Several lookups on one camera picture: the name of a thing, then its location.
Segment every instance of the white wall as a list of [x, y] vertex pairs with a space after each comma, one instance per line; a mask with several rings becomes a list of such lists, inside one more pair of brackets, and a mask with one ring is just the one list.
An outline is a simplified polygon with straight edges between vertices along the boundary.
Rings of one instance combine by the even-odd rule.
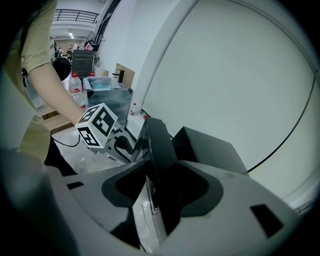
[[116, 63], [135, 71], [135, 90], [149, 49], [179, 0], [122, 0], [105, 30], [99, 48], [101, 67], [114, 72]]
[[[113, 72], [115, 63], [118, 62], [117, 60], [121, 60], [122, 62], [127, 61], [128, 58], [124, 56], [124, 53], [127, 51], [126, 47], [130, 49], [131, 44], [132, 46], [139, 46], [140, 40], [144, 43], [143, 47], [141, 47], [142, 52], [137, 50], [136, 54], [132, 55], [134, 59], [128, 60], [131, 69], [136, 71], [132, 84], [134, 88], [132, 104], [136, 102], [138, 110], [140, 110], [143, 105], [153, 75], [172, 36], [197, 1], [198, 0], [122, 0], [111, 18], [104, 34], [105, 43], [101, 43], [100, 46], [100, 56], [104, 68]], [[281, 27], [281, 29], [290, 35], [292, 40], [299, 44], [300, 50], [304, 51], [307, 59], [312, 62], [311, 65], [318, 70], [320, 69], [319, 59], [315, 54], [315, 50], [308, 36], [296, 23], [295, 18], [279, 3], [255, 0], [232, 0], [232, 2], [247, 5], [257, 12], [266, 15], [277, 24], [277, 26]], [[147, 28], [151, 28], [150, 30], [146, 29], [145, 35], [140, 38], [135, 36], [129, 38], [128, 35], [119, 32], [119, 30], [131, 31], [132, 34], [135, 35], [137, 31], [137, 35], [139, 35], [140, 27], [132, 26], [131, 24], [131, 18], [134, 17], [134, 13], [141, 13], [137, 22], [140, 22], [142, 27], [148, 23]]]
[[100, 14], [106, 3], [98, 0], [58, 0], [57, 9], [74, 9]]
[[[143, 109], [173, 136], [187, 126], [232, 143], [250, 169], [293, 129], [313, 78], [299, 47], [270, 20], [231, 1], [200, 0], [166, 50]], [[250, 173], [282, 199], [320, 163], [319, 102], [316, 84], [289, 139]]]

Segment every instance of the metal container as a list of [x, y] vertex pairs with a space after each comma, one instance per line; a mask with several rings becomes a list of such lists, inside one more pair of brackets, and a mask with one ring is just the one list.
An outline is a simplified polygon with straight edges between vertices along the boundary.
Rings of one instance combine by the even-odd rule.
[[87, 91], [89, 107], [105, 103], [124, 128], [132, 99], [132, 89], [111, 77], [85, 77], [83, 86]]

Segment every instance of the black and white marker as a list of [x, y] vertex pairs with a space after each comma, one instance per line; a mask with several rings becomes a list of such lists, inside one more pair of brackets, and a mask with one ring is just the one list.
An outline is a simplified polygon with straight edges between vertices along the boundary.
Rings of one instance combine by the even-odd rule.
[[103, 149], [117, 120], [110, 108], [101, 103], [89, 107], [75, 128], [89, 148]]

